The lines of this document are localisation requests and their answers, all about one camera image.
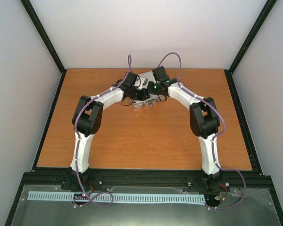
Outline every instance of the robotic arm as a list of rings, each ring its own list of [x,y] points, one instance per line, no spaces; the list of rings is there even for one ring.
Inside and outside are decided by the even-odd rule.
[[[212,153],[212,137],[218,132],[220,126],[219,117],[211,111],[211,109],[200,101],[204,99],[211,105],[215,106],[215,102],[211,97],[203,98],[189,91],[182,83],[177,82],[177,79],[170,79],[166,74],[164,67],[159,67],[151,72],[140,75],[129,73],[127,78],[123,81],[119,88],[115,88],[118,83],[99,96],[96,101],[90,103],[86,108],[91,111],[90,114],[83,113],[78,120],[77,130],[80,135],[80,145],[78,147],[78,155],[76,156],[76,149],[78,145],[79,136],[75,133],[75,153],[71,162],[71,168],[75,170],[75,162],[78,162],[78,171],[84,173],[88,167],[89,152],[92,139],[95,133],[99,130],[102,118],[102,112],[110,105],[124,100],[126,97],[133,101],[142,101],[146,103],[151,100],[153,96],[159,95],[169,96],[176,99],[190,111],[190,126],[194,135],[196,135],[200,142],[202,154],[202,170],[211,179],[215,179],[216,175],[219,177],[219,164],[217,154],[216,139],[214,141],[214,153],[216,162],[213,161]],[[82,108],[91,100],[92,97],[82,96],[76,108],[72,123],[82,110]]]

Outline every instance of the wooden tabletop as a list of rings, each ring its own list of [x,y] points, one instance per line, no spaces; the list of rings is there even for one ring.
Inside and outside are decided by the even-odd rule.
[[[44,141],[38,167],[69,167],[75,133],[71,123],[82,95],[107,90],[127,69],[68,69]],[[134,69],[143,73],[151,69]],[[177,78],[178,69],[166,69]],[[251,170],[231,94],[222,69],[183,69],[182,83],[194,93],[212,97],[227,130],[218,138],[220,163],[225,168]],[[198,170],[202,158],[198,138],[190,128],[188,110],[174,99],[134,110],[115,103],[107,108],[92,141],[89,167],[110,169]]]

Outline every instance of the white panel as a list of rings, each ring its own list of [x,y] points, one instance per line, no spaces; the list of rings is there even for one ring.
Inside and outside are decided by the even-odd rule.
[[[32,0],[66,68],[228,69],[266,0]],[[178,67],[175,56],[164,65]]]
[[[263,171],[283,209],[283,0],[277,1],[234,74]]]
[[[59,78],[21,2],[0,1],[0,226],[32,167]]]

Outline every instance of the black corner post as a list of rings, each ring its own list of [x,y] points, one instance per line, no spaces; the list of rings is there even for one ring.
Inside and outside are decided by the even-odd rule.
[[[244,54],[246,53],[247,49],[251,45],[252,41],[254,40],[255,36],[257,35],[258,31],[260,30],[262,24],[264,23],[265,19],[267,18],[269,12],[272,10],[273,6],[277,0],[267,0],[265,6],[262,8],[258,18],[256,19],[253,27],[251,28],[248,36],[246,37],[244,43],[242,44],[237,56],[235,57],[229,71],[229,75],[232,76],[234,71],[236,70],[238,64],[242,60]]]
[[[57,54],[57,52],[55,51],[55,48],[53,47],[41,21],[39,20],[30,0],[21,0],[25,10],[27,11],[30,19],[32,20],[34,26],[36,27],[39,35],[41,36],[44,44],[46,45],[50,55],[52,56],[54,62],[56,63],[58,69],[60,70],[61,73],[65,72],[65,68]]]

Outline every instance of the purple cable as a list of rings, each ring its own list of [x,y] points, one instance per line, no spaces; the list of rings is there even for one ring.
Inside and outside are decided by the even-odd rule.
[[[174,54],[178,57],[178,60],[179,60],[179,72],[178,72],[178,78],[177,78],[177,84],[179,86],[179,82],[180,82],[180,77],[181,77],[181,72],[182,72],[182,69],[181,69],[181,58],[179,56],[178,53],[175,53],[175,52],[171,52],[171,53],[168,53],[167,55],[165,55],[164,58],[162,58],[162,60],[160,61],[158,67],[160,67],[160,65],[162,64],[162,62],[166,59],[167,56],[171,55],[171,54]]]
[[[224,168],[222,168],[221,166],[219,166],[219,165],[216,163],[216,156],[215,156],[215,152],[214,152],[214,143],[213,143],[213,141],[214,141],[218,136],[222,135],[222,134],[225,132],[225,130],[226,130],[225,121],[224,121],[224,119],[222,118],[221,114],[217,111],[217,109],[214,108],[210,103],[208,103],[207,101],[205,101],[205,100],[203,100],[203,99],[201,99],[201,98],[199,98],[199,97],[197,97],[197,96],[195,97],[195,94],[194,94],[194,93],[191,93],[189,90],[187,90],[187,89],[185,89],[185,88],[181,88],[181,89],[182,89],[185,93],[187,93],[188,95],[192,96],[193,98],[195,98],[195,99],[197,99],[197,100],[203,102],[203,103],[206,104],[207,106],[209,106],[209,107],[218,115],[218,117],[220,118],[220,120],[221,120],[221,122],[222,122],[222,124],[223,124],[223,130],[222,130],[220,133],[217,133],[217,134],[215,134],[215,135],[212,137],[212,154],[213,154],[213,160],[214,160],[215,165],[216,165],[220,170],[223,170],[223,171],[236,171],[236,172],[240,175],[240,177],[242,178],[242,181],[243,181],[244,193],[243,193],[242,198],[241,198],[238,202],[236,202],[235,204],[233,204],[233,205],[231,205],[231,206],[227,206],[227,207],[221,207],[221,208],[220,208],[220,207],[217,207],[216,209],[218,209],[218,210],[226,210],[226,209],[232,208],[232,207],[234,207],[234,206],[237,206],[238,204],[240,204],[240,203],[244,200],[245,195],[246,195],[246,183],[245,183],[245,179],[244,179],[243,175],[241,174],[241,172],[240,172],[239,170],[236,170],[236,169],[224,169]]]
[[[116,87],[112,88],[112,90],[111,90],[111,89],[108,89],[108,90],[102,92],[101,94],[99,94],[98,96],[95,96],[94,98],[91,98],[91,100],[88,101],[88,102],[85,104],[85,106],[81,109],[81,111],[80,111],[79,114],[77,115],[77,118],[75,119],[75,132],[77,133],[78,141],[77,141],[77,145],[76,145],[76,149],[75,149],[75,159],[77,159],[77,157],[78,157],[79,145],[80,145],[80,139],[81,139],[81,136],[80,136],[80,134],[79,134],[79,131],[77,130],[77,124],[78,124],[79,118],[81,117],[82,113],[85,111],[85,109],[87,108],[87,106],[89,106],[89,104],[90,104],[92,101],[98,99],[99,97],[101,97],[101,96],[103,96],[103,95],[105,95],[105,94],[107,94],[107,93],[112,92],[113,90],[119,88],[119,87],[122,85],[122,83],[123,83],[124,80],[127,78],[128,73],[129,73],[129,71],[130,71],[130,69],[131,69],[131,61],[132,61],[131,55],[128,55],[128,71],[127,71],[127,73],[126,73],[124,79],[123,79]],[[98,194],[97,194],[96,196],[94,196],[93,198],[90,198],[90,196],[86,193],[86,191],[85,191],[85,189],[84,189],[84,187],[83,187],[83,185],[82,185],[82,182],[81,182],[81,179],[80,179],[80,175],[79,175],[79,169],[78,169],[78,168],[79,168],[79,167],[78,167],[78,163],[77,163],[77,160],[76,160],[76,161],[75,161],[76,177],[77,177],[77,180],[78,180],[79,185],[80,185],[80,187],[81,187],[81,190],[82,190],[83,193],[85,194],[85,196],[82,196],[82,197],[87,197],[87,198],[88,198],[88,202],[86,202],[86,203],[84,203],[84,204],[82,204],[82,205],[80,205],[80,206],[83,207],[83,206],[85,206],[85,205],[88,205],[90,202],[92,202],[93,204],[95,204],[95,205],[97,205],[97,206],[100,206],[100,207],[107,207],[107,206],[110,206],[110,205],[113,203],[114,197],[113,197],[113,195],[112,195],[111,193],[109,193],[109,192],[101,192],[101,193],[98,193]],[[99,204],[97,204],[97,203],[94,201],[94,199],[95,199],[97,196],[101,195],[101,194],[109,194],[109,195],[111,195],[111,198],[112,198],[111,202],[110,202],[109,204],[107,204],[107,205],[99,205]]]

